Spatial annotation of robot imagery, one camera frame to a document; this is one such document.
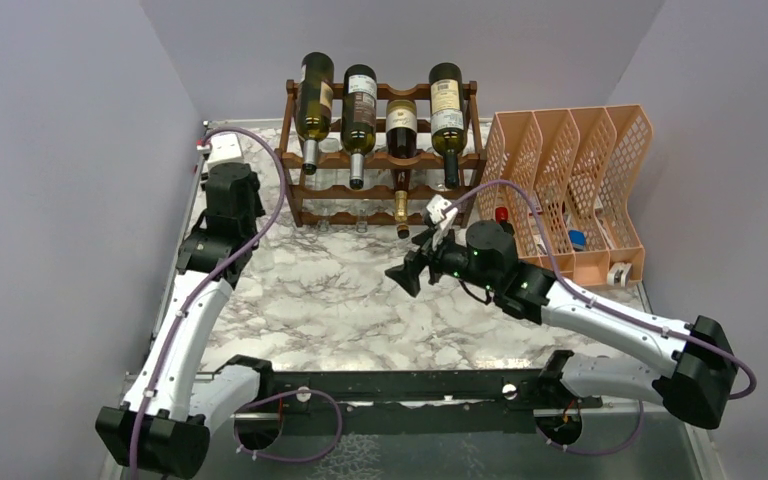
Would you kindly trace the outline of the green wine bottle cream label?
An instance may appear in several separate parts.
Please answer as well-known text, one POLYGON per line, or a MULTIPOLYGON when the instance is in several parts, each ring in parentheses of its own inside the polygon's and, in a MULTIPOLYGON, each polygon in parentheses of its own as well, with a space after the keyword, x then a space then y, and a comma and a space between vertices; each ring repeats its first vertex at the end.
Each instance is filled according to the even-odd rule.
POLYGON ((458 158, 466 146, 463 85, 460 68, 439 63, 429 72, 431 144, 443 160, 444 186, 460 186, 458 158))

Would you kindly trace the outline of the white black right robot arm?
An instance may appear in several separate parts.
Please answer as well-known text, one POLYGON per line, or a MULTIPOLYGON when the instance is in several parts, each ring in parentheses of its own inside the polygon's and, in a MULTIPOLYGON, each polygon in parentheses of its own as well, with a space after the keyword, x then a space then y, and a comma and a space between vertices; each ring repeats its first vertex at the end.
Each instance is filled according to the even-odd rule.
POLYGON ((416 249, 386 270, 410 296, 443 276, 483 288, 517 320, 570 330, 623 352, 619 359, 572 354, 537 380, 539 398, 560 407, 573 397, 608 395, 663 406, 679 420, 720 426, 737 365, 722 325, 703 315, 693 323, 651 315, 597 295, 552 270, 519 259, 514 237, 493 221, 467 230, 464 244, 430 228, 416 249))

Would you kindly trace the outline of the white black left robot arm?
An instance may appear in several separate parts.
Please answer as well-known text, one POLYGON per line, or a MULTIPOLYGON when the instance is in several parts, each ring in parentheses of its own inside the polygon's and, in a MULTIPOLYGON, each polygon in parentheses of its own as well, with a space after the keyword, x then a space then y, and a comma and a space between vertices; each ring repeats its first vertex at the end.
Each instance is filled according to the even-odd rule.
POLYGON ((205 383, 197 379, 215 323, 259 246, 259 189, 245 163, 209 170, 206 207, 179 249, 157 338, 121 404, 97 416, 99 437, 133 478, 139 471, 193 478, 212 434, 240 405, 258 411, 273 401, 273 382, 252 366, 226 365, 205 383))

